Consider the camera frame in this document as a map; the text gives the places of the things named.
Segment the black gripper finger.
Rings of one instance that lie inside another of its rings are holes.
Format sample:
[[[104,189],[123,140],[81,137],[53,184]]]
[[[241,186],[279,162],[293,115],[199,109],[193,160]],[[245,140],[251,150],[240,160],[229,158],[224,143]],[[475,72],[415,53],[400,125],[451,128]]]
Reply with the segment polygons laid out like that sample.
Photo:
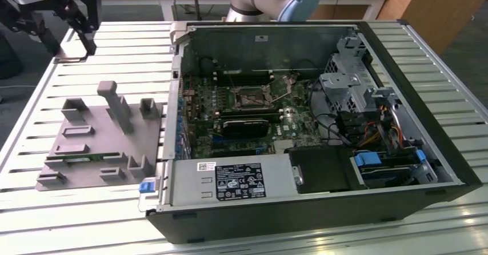
[[[88,55],[93,55],[96,45],[93,37],[101,23],[101,0],[80,0],[87,7],[87,15],[80,11],[73,0],[67,2],[67,22],[79,34]]]
[[[12,5],[1,5],[1,24],[15,33],[25,32],[52,55],[59,53],[60,43],[45,27],[41,14],[29,10],[19,11]]]

